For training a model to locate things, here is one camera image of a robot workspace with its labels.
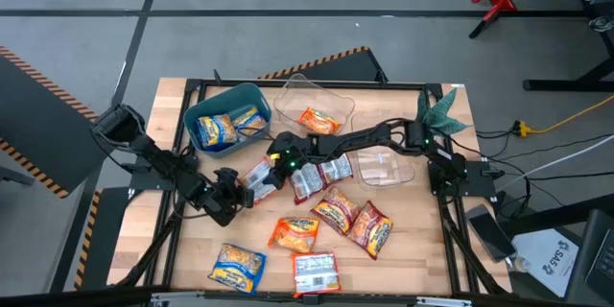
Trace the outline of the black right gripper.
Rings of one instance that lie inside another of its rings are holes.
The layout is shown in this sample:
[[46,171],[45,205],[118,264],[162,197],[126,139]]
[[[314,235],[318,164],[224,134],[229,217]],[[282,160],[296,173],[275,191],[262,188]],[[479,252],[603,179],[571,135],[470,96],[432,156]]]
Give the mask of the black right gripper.
[[318,139],[315,134],[300,137],[290,131],[279,133],[266,151],[273,168],[270,168],[262,183],[281,190],[291,173],[307,163],[318,164],[319,156],[316,151]]

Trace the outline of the orange Maruchan noodle packet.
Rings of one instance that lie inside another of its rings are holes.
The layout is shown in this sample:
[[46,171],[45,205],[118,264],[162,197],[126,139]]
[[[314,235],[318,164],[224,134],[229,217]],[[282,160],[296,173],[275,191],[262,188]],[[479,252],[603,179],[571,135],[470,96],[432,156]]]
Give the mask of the orange Maruchan noodle packet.
[[265,178],[271,171],[271,163],[267,158],[263,158],[251,170],[240,178],[241,184],[252,190],[254,193],[253,203],[258,204],[267,196],[276,191],[273,184],[266,184]]
[[337,260],[333,252],[293,253],[295,294],[323,294],[342,289]]
[[296,120],[300,125],[320,134],[335,134],[342,127],[342,123],[324,112],[306,108]]
[[269,247],[281,247],[297,253],[312,251],[319,232],[319,220],[307,217],[280,218],[269,239]]

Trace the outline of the red Maruchan noodle packet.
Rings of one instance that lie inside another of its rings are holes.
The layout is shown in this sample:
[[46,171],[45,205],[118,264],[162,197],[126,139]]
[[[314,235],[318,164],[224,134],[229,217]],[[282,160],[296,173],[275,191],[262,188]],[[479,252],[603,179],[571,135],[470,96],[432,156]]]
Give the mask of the red Maruchan noodle packet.
[[314,194],[323,191],[329,182],[319,165],[306,163],[290,177],[294,188],[295,204],[301,204]]
[[339,158],[320,163],[319,168],[327,184],[353,177],[352,166],[346,153]]
[[337,187],[331,187],[311,212],[344,236],[354,225],[361,207]]
[[347,237],[376,260],[393,228],[391,218],[384,215],[372,201],[367,201]]

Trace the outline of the blue Maruchan noodle packet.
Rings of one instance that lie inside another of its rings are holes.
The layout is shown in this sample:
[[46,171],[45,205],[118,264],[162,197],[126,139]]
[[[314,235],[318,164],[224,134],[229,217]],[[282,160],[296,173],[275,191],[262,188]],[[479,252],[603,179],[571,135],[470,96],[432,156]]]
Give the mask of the blue Maruchan noodle packet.
[[268,124],[267,120],[261,115],[259,110],[253,106],[241,113],[232,121],[232,125],[237,132],[238,139],[243,141],[258,133]]
[[263,253],[223,243],[208,278],[238,292],[254,295],[266,261]]
[[197,129],[206,151],[222,150],[238,141],[238,134],[228,114],[202,116],[197,120]]

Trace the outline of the clear plastic bin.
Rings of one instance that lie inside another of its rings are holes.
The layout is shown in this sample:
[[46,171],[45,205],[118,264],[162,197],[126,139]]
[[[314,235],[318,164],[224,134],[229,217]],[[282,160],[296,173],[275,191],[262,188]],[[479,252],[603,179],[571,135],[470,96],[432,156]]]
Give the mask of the clear plastic bin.
[[301,74],[292,75],[274,98],[273,105],[282,122],[300,133],[315,133],[296,120],[308,107],[319,110],[342,123],[339,134],[354,110],[355,102],[310,82]]
[[[364,130],[390,118],[408,118],[409,113],[391,110],[356,112],[351,118],[351,130]],[[388,147],[370,147],[349,154],[359,183],[365,190],[388,189],[415,177],[415,158],[403,156]]]

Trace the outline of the teal plastic bin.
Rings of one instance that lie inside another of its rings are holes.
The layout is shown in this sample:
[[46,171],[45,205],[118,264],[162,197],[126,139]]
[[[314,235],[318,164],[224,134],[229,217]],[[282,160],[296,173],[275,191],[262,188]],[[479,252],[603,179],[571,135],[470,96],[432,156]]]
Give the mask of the teal plastic bin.
[[[197,129],[197,120],[202,116],[228,114],[232,120],[243,114],[250,107],[255,106],[257,111],[266,121],[263,131],[248,138],[246,141],[233,145],[222,145],[212,150],[206,149],[201,143],[201,137]],[[188,108],[183,115],[183,123],[187,129],[193,146],[213,158],[223,158],[265,135],[270,128],[272,110],[259,87],[254,83],[240,83],[228,90]]]

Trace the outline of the black hazard-striped ramp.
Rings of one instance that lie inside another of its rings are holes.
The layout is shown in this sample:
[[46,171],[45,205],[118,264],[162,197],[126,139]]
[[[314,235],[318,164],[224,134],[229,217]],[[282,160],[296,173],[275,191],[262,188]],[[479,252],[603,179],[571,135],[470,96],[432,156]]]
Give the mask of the black hazard-striped ramp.
[[368,46],[359,46],[337,54],[282,68],[263,74],[258,79],[288,80],[295,74],[301,74],[310,81],[377,83],[387,83],[389,81],[383,68]]

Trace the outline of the black hazard-edged floor plate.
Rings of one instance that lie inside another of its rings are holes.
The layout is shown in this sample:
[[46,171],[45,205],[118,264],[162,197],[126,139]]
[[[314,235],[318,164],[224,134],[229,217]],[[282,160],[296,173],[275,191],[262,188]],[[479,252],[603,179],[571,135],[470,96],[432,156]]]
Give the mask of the black hazard-edged floor plate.
[[87,291],[107,285],[129,188],[100,189],[86,198],[86,213],[73,225],[79,235],[69,235],[52,278],[50,292]]

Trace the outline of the green plant in white pot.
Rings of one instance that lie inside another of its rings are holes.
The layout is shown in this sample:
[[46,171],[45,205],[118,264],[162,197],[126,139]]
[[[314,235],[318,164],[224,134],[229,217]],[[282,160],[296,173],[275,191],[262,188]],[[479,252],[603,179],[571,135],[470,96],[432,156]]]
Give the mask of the green plant in white pot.
[[415,120],[425,124],[433,133],[440,135],[452,135],[469,128],[469,125],[448,116],[448,111],[455,102],[456,96],[457,89],[453,88],[434,106],[428,107],[427,94],[422,92],[417,99]]

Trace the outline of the black smartphone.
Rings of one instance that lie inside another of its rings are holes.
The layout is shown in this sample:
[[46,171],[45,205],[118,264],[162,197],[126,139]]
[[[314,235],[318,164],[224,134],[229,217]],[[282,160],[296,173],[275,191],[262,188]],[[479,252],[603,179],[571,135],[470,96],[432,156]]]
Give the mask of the black smartphone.
[[516,254],[513,243],[485,205],[468,210],[465,216],[494,262],[504,261]]

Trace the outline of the black hazard-striped platform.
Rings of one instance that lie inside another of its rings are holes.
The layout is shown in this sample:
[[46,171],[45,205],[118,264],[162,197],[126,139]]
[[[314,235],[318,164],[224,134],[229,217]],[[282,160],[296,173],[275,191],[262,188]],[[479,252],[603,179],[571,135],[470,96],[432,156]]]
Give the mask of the black hazard-striped platform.
[[90,127],[98,114],[0,46],[0,150],[64,199],[106,159]]

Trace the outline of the white printed paper sheet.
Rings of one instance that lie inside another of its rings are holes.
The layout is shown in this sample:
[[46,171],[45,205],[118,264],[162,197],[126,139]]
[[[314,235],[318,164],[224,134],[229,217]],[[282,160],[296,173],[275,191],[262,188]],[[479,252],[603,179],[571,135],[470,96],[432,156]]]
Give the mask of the white printed paper sheet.
[[565,297],[579,247],[554,229],[519,234],[511,242],[527,273],[557,297]]

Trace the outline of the black laptop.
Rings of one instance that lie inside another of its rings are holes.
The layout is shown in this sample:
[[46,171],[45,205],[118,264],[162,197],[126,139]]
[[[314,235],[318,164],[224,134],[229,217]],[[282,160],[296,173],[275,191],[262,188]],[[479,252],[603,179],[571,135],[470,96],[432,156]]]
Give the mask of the black laptop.
[[589,214],[565,300],[614,307],[614,217],[601,210]]

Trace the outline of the silver metal bracket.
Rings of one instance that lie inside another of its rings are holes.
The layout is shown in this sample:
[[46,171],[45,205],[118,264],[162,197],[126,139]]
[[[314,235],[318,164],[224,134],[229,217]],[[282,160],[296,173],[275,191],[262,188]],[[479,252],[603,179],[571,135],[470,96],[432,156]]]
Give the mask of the silver metal bracket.
[[447,297],[418,296],[414,307],[473,307],[470,300]]
[[172,302],[203,298],[204,293],[199,291],[165,292],[152,294],[149,304],[151,307],[169,307]]

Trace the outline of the black desk frame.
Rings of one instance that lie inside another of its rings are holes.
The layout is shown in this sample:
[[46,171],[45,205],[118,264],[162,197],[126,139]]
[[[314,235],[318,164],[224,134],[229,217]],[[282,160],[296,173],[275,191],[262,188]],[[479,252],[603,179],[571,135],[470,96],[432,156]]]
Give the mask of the black desk frame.
[[574,80],[523,80],[526,91],[548,92],[614,92],[614,80],[606,78],[614,74],[614,42],[607,33],[600,33],[608,57]]

